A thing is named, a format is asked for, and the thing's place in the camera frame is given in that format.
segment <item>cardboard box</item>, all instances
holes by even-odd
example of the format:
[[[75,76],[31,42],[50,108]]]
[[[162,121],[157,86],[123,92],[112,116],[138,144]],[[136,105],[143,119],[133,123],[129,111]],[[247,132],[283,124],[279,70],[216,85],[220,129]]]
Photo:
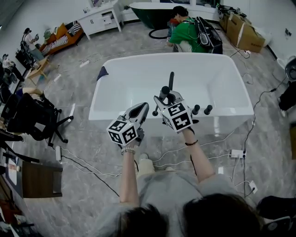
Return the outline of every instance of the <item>cardboard box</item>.
[[[296,127],[290,128],[292,159],[296,160]]]
[[[228,19],[229,19],[229,14],[224,14],[223,18],[219,20],[220,26],[222,27],[222,29],[227,32],[227,23],[228,23]]]
[[[265,42],[265,39],[254,30],[252,23],[247,18],[233,13],[228,19],[227,36],[235,47],[256,53],[261,51]]]

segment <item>black and white marker cube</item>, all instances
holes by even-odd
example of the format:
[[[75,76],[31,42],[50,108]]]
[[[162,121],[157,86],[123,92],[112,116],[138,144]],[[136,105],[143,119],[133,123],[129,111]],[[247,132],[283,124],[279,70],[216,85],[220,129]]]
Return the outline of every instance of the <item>black and white marker cube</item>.
[[[184,100],[161,111],[161,115],[165,123],[175,132],[180,132],[193,125],[191,110]]]
[[[133,123],[129,121],[113,120],[107,127],[112,142],[126,146],[138,137]]]

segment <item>gray tile floor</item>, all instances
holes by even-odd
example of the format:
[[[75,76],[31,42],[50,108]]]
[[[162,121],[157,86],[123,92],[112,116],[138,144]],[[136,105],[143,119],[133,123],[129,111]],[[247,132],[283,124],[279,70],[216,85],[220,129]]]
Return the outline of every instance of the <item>gray tile floor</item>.
[[[122,158],[119,150],[109,141],[106,134],[97,132],[97,128],[88,121],[96,77],[103,63],[109,59],[172,51],[166,48],[165,40],[151,39],[148,36],[149,31],[150,29],[138,22],[125,25],[122,33],[116,30],[103,32],[93,35],[91,41],[83,37],[78,46],[68,48],[52,57],[52,62],[59,64],[60,67],[49,71],[50,85],[47,86],[41,80],[38,82],[39,88],[47,88],[45,95],[48,99],[63,110],[62,117],[70,114],[72,105],[75,103],[74,121],[63,129],[63,134],[69,139],[69,143],[62,144],[55,139],[55,145],[59,144],[69,149],[102,173],[119,174]],[[224,33],[219,34],[224,42],[224,54],[230,56],[235,53]],[[76,67],[80,64],[79,60],[96,52],[98,54],[88,58],[92,61],[97,60],[96,62],[82,68]],[[253,105],[263,91],[270,90],[279,84],[271,74],[275,60],[267,49],[263,49],[260,54],[252,53],[249,59],[244,59],[240,54],[232,58],[239,72],[244,76]],[[62,76],[54,82],[57,74],[64,70],[69,71],[63,72]],[[246,180],[254,180],[259,189],[256,194],[250,195],[255,203],[267,195],[293,197],[296,194],[296,166],[291,160],[289,124],[287,118],[281,116],[276,102],[277,97],[284,90],[285,85],[282,85],[276,92],[264,94],[255,109],[256,122],[247,141],[245,168]],[[252,122],[247,121],[224,142],[203,146],[205,154],[208,157],[215,157],[228,154],[231,149],[242,149],[251,126]],[[226,136],[227,134],[221,134],[220,137],[198,136],[198,139],[200,144],[204,144],[221,140]],[[146,137],[137,156],[141,152],[146,152],[152,160],[156,160],[164,152],[182,146],[184,143],[181,137]],[[47,146],[45,141],[38,142],[28,136],[25,143],[14,143],[13,148],[24,155],[39,158],[43,163],[59,166],[55,161],[55,152]],[[62,154],[75,159],[67,151],[62,150]],[[180,150],[165,155],[156,165],[178,163],[184,160],[189,160],[189,154],[186,150]],[[62,165],[64,168],[63,197],[22,200],[16,194],[16,203],[27,218],[35,223],[37,230],[43,236],[87,236],[87,233],[95,228],[96,217],[102,208],[109,203],[118,202],[118,198],[94,175],[77,170],[70,165],[73,164],[72,161],[63,161],[68,162]],[[218,167],[224,167],[224,173],[232,175],[235,160],[223,156],[211,159],[210,162],[216,171]],[[175,169],[193,173],[192,165],[188,162],[175,166]],[[102,176],[101,178],[115,190],[119,190],[120,177]],[[235,170],[234,182],[238,184],[241,181],[243,181],[243,165],[239,162]],[[239,185],[237,189],[243,192],[243,185]],[[250,189],[246,185],[246,193],[249,192]]]

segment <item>orange pillow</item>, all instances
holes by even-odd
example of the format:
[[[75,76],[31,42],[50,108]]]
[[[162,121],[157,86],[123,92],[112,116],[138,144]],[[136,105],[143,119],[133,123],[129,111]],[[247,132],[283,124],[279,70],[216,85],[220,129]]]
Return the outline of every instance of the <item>orange pillow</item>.
[[[56,39],[62,38],[64,35],[66,35],[67,32],[68,32],[68,30],[66,29],[64,23],[61,24],[59,29],[57,29],[57,33],[55,35]]]
[[[48,43],[48,44],[50,44],[50,43],[52,43],[52,42],[55,42],[56,41],[56,35],[54,34],[54,33],[52,33],[51,35],[50,35],[50,38],[48,39],[48,40],[46,40],[46,42]]]

